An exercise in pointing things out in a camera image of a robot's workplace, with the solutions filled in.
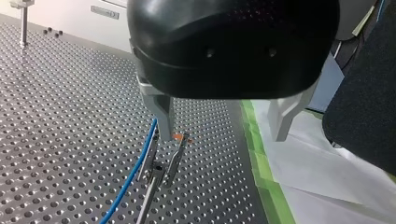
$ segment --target blue wire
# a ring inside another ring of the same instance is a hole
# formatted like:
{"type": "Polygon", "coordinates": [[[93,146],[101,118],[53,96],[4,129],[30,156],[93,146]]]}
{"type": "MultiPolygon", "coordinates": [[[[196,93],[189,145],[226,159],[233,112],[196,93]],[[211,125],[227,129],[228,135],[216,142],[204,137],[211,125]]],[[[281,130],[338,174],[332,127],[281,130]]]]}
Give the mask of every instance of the blue wire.
{"type": "Polygon", "coordinates": [[[108,220],[111,218],[113,213],[116,211],[117,206],[119,205],[122,197],[124,196],[132,180],[134,179],[134,175],[136,174],[137,170],[139,169],[140,165],[143,162],[143,159],[145,159],[146,154],[149,150],[149,140],[152,138],[152,135],[154,134],[155,126],[157,126],[157,119],[154,119],[154,121],[152,121],[151,128],[149,129],[149,133],[148,133],[148,138],[146,139],[145,145],[143,146],[143,150],[139,157],[139,160],[137,160],[137,163],[134,165],[134,169],[132,169],[131,173],[128,175],[128,178],[125,180],[125,183],[122,186],[122,189],[119,195],[117,196],[116,201],[114,201],[114,203],[111,204],[106,215],[100,221],[100,224],[106,224],[108,222],[108,220]]]}
{"type": "Polygon", "coordinates": [[[381,16],[382,13],[382,6],[384,6],[384,2],[385,0],[381,0],[381,5],[379,5],[379,10],[378,10],[378,14],[376,15],[376,21],[379,21],[379,17],[381,16]]]}

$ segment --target white wall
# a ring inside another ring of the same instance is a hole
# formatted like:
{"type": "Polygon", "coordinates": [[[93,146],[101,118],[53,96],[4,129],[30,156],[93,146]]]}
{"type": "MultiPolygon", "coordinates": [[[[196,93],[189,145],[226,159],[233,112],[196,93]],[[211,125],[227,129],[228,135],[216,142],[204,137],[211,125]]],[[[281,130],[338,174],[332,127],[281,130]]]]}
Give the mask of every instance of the white wall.
{"type": "MultiPolygon", "coordinates": [[[[126,6],[127,0],[107,0],[126,6]]],[[[35,0],[29,7],[28,21],[62,30],[67,34],[91,40],[115,49],[131,52],[126,8],[101,0],[35,0]],[[118,20],[91,12],[91,6],[120,13],[118,20]]],[[[0,13],[19,18],[19,9],[9,6],[8,0],[0,0],[0,13]]]]}

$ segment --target label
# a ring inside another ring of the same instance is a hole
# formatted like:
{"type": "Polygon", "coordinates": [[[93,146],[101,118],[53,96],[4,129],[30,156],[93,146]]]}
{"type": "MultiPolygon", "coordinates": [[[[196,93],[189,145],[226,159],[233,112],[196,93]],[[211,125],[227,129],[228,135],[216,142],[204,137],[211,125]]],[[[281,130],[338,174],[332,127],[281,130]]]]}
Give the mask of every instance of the label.
{"type": "Polygon", "coordinates": [[[115,11],[111,11],[102,7],[95,7],[95,6],[91,6],[91,12],[97,13],[99,15],[102,16],[106,16],[115,20],[118,20],[120,17],[120,13],[115,12],[115,11]]]}

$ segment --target white plastic sheet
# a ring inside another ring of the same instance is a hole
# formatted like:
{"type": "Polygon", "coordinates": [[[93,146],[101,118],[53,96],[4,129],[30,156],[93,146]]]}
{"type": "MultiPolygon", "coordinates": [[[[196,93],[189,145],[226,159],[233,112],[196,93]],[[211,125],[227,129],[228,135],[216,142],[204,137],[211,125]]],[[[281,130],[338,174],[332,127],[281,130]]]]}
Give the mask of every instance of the white plastic sheet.
{"type": "Polygon", "coordinates": [[[333,148],[321,120],[306,112],[294,119],[285,142],[273,142],[269,102],[252,103],[274,180],[297,223],[396,223],[396,185],[385,172],[333,148]]]}

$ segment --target perforated metal table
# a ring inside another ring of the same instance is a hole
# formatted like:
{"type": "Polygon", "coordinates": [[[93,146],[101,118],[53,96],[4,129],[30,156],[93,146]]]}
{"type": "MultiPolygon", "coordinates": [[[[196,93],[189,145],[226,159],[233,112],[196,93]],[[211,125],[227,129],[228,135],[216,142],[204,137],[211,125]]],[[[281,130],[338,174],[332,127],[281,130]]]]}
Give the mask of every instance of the perforated metal table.
{"type": "MultiPolygon", "coordinates": [[[[0,16],[0,223],[98,223],[134,166],[153,116],[129,55],[0,16]]],[[[175,183],[147,223],[267,223],[237,102],[176,100],[191,133],[175,183]]],[[[162,143],[169,161],[176,142],[162,143]]],[[[133,183],[110,223],[135,223],[147,185],[133,183]]]]}

